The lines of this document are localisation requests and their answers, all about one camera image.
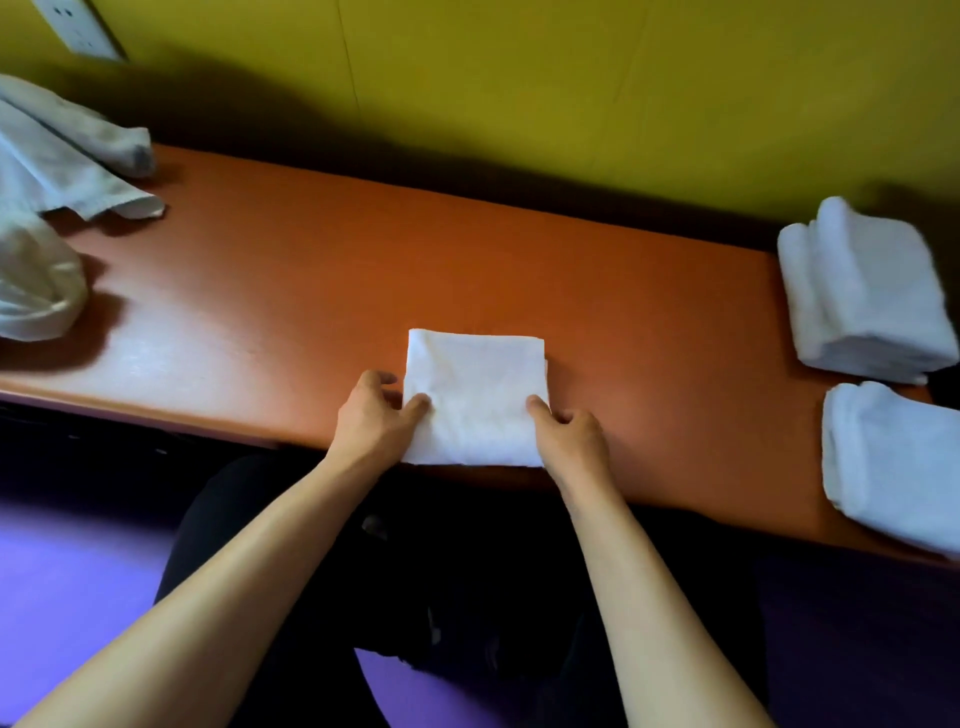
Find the forearm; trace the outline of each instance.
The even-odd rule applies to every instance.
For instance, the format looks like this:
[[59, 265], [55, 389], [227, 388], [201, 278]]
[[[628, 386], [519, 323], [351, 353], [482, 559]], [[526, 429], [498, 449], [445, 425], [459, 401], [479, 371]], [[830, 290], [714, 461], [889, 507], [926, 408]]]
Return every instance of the forearm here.
[[375, 477], [324, 461], [18, 725], [226, 725]]
[[769, 726], [607, 478], [564, 492], [632, 726]]

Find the black pants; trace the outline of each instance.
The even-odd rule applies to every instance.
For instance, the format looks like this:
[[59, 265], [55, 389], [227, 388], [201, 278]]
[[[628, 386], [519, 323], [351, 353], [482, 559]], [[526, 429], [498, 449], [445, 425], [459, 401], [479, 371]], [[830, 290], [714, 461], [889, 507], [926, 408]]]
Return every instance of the black pants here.
[[[263, 453], [214, 476], [183, 519], [157, 600], [317, 460]], [[688, 512], [634, 511], [711, 636], [765, 702], [762, 622], [740, 534]], [[531, 725], [626, 725], [583, 557], [552, 494], [387, 473], [304, 588], [231, 726], [387, 725], [354, 647], [454, 679], [541, 678]]]

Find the person's left hand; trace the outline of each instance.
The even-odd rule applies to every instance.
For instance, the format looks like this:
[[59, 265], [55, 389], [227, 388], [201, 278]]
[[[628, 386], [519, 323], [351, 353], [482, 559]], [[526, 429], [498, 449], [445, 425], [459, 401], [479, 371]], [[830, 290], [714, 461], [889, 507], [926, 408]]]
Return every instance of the person's left hand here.
[[400, 461], [410, 447], [414, 430], [430, 411], [430, 398], [413, 396], [399, 409], [401, 394], [383, 389], [396, 376], [370, 369], [360, 380], [337, 415], [337, 429], [326, 459], [348, 466], [363, 464], [380, 475]]

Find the electrical outlet cover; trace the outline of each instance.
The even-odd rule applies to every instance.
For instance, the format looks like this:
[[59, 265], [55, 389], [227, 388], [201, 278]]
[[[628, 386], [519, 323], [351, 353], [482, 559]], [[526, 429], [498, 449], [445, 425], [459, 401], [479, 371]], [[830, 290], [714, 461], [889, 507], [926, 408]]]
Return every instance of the electrical outlet cover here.
[[84, 0], [33, 0], [36, 9], [74, 53], [123, 61], [100, 16]]

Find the orange table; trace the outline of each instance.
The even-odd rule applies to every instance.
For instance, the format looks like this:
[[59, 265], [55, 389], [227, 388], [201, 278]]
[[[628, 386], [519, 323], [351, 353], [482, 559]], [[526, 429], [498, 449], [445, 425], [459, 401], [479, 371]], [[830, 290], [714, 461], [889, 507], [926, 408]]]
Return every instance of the orange table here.
[[[630, 499], [890, 550], [837, 514], [820, 412], [772, 255], [158, 147], [159, 221], [55, 225], [94, 297], [73, 331], [0, 343], [0, 397], [324, 447], [407, 329], [546, 341], [559, 406], [592, 409]], [[923, 397], [923, 390], [914, 396]]]

